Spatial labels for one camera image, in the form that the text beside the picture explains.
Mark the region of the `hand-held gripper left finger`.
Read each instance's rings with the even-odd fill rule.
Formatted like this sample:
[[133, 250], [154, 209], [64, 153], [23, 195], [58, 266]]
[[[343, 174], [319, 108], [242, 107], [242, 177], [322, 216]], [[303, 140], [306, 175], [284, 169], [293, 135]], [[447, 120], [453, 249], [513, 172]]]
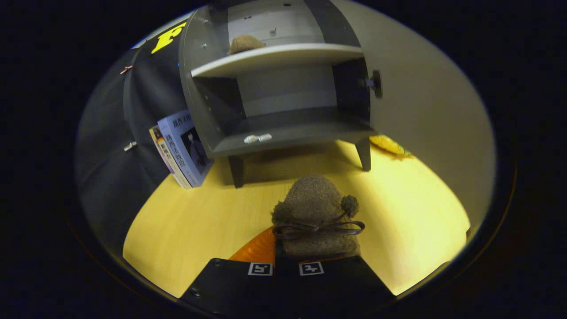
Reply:
[[203, 311], [251, 311], [269, 299], [276, 239], [269, 227], [228, 259], [213, 258], [180, 300]]

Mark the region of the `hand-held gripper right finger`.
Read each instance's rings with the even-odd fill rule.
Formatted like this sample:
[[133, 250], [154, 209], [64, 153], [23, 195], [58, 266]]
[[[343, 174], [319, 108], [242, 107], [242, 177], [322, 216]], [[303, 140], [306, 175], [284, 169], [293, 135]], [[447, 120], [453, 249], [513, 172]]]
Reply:
[[395, 299], [360, 256], [326, 262], [279, 257], [275, 295], [286, 311], [366, 311]]

